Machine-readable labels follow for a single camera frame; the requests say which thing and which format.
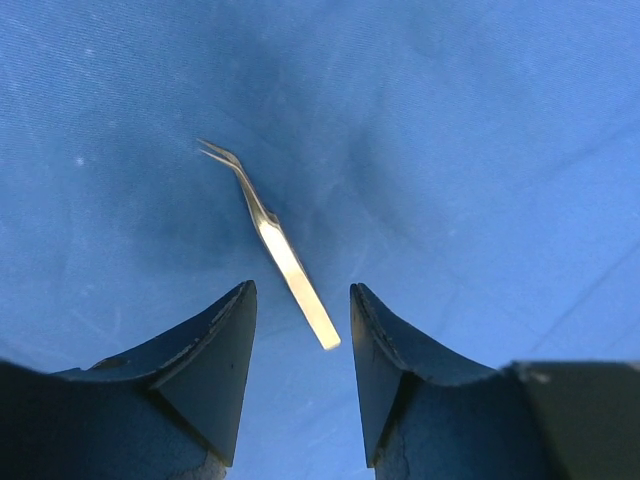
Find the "blue surgical cloth wrap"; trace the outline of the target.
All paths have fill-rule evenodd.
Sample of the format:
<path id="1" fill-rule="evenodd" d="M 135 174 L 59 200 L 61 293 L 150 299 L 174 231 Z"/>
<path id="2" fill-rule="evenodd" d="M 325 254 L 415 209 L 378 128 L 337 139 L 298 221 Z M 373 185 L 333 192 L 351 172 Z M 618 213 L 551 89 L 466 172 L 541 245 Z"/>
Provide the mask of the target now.
<path id="1" fill-rule="evenodd" d="M 3 2 L 2 356 L 87 368 L 247 279 L 233 479 L 372 477 L 353 283 L 491 367 L 637 359 L 638 3 Z"/>

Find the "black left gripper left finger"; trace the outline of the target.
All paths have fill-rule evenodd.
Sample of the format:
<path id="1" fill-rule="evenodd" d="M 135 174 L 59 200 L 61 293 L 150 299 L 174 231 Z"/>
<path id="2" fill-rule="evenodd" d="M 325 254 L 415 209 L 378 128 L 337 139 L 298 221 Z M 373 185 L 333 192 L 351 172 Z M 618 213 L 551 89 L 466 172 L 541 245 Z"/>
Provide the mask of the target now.
<path id="1" fill-rule="evenodd" d="M 1 364 L 5 479 L 222 479 L 256 328 L 246 281 L 201 313 L 89 369 Z"/>

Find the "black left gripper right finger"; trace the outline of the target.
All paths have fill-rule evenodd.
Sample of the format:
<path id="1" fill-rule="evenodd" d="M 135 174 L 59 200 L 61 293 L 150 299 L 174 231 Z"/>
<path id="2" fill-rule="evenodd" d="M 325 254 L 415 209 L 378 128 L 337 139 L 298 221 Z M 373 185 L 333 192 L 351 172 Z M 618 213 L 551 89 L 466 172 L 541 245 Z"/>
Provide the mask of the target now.
<path id="1" fill-rule="evenodd" d="M 492 369 L 350 289 L 367 466 L 379 479 L 635 479 L 639 367 L 524 361 Z"/>

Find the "small steel surgical instrument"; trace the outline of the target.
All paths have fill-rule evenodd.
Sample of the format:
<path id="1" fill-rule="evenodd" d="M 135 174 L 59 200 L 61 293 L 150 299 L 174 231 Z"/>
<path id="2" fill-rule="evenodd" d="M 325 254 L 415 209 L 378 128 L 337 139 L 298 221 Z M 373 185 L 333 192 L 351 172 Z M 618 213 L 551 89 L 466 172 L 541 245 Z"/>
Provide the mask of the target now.
<path id="1" fill-rule="evenodd" d="M 341 338 L 278 217 L 265 207 L 240 160 L 207 140 L 199 139 L 198 142 L 203 145 L 202 153 L 234 172 L 254 228 L 322 348 L 328 351 L 340 346 Z"/>

